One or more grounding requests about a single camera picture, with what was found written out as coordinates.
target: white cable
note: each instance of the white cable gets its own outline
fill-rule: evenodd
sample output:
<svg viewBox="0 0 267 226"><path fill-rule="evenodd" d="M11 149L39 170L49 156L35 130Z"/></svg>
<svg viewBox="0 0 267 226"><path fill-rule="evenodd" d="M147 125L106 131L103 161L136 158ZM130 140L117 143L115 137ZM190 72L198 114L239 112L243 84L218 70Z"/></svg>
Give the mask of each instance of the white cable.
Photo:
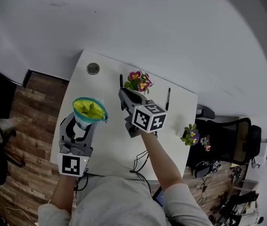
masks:
<svg viewBox="0 0 267 226"><path fill-rule="evenodd" d="M28 215L23 211L23 210L21 210L21 209L13 209L13 208L10 208L10 207L5 207L2 203L0 203L0 205L3 207L3 208L6 208L6 209L11 209L11 210L20 210L20 211L22 211L26 216L27 216L27 218L34 224L34 225L36 225L29 217L28 217Z"/></svg>

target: person's left arm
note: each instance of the person's left arm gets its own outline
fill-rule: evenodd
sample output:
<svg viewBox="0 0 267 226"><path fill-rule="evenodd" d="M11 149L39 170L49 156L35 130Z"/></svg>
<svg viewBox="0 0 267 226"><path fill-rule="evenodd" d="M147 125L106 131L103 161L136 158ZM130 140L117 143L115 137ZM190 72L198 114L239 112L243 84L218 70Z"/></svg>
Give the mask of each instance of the person's left arm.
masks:
<svg viewBox="0 0 267 226"><path fill-rule="evenodd" d="M76 177L61 175L51 201L38 209L40 226L67 226L71 219Z"/></svg>

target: person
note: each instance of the person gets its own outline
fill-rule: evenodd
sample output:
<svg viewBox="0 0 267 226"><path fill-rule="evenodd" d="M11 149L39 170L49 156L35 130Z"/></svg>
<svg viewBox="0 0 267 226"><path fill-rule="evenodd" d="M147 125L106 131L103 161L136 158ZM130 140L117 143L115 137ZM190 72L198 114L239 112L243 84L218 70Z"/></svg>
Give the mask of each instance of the person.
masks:
<svg viewBox="0 0 267 226"><path fill-rule="evenodd" d="M152 200L145 182L89 175L72 213L76 179L61 175L50 202L38 209L39 226L212 226L156 136L141 136L164 192L164 209Z"/></svg>
<svg viewBox="0 0 267 226"><path fill-rule="evenodd" d="M261 224L264 221L264 217L260 217L257 201L255 202L255 210L253 213L232 215L231 219L235 221L232 226L253 226Z"/></svg>

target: artificial flower plant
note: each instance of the artificial flower plant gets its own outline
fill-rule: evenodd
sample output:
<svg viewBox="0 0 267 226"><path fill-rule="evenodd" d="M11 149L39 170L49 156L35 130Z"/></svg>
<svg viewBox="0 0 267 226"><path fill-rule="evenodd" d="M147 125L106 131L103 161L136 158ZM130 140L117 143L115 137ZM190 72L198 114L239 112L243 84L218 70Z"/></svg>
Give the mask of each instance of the artificial flower plant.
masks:
<svg viewBox="0 0 267 226"><path fill-rule="evenodd" d="M185 127L186 137L181 137L181 140L185 142L185 145L195 145L199 141L199 133L196 129L196 124L191 125L189 127Z"/></svg>
<svg viewBox="0 0 267 226"><path fill-rule="evenodd" d="M144 93L147 91L147 94L149 94L148 88L154 84L151 82L149 74L143 73L141 70L137 72L130 72L127 79L128 81L124 83L125 88L130 88Z"/></svg>

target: gray t-shirt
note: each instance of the gray t-shirt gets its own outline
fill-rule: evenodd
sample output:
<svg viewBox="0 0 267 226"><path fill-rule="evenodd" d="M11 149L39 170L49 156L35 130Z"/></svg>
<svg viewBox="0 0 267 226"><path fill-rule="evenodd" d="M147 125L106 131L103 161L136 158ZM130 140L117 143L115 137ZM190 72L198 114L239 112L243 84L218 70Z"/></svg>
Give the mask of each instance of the gray t-shirt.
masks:
<svg viewBox="0 0 267 226"><path fill-rule="evenodd" d="M85 184L80 181L79 188ZM186 184L164 192L164 209L152 200L146 183L118 177L89 177L77 193L72 216L48 203L39 207L39 226L212 226Z"/></svg>

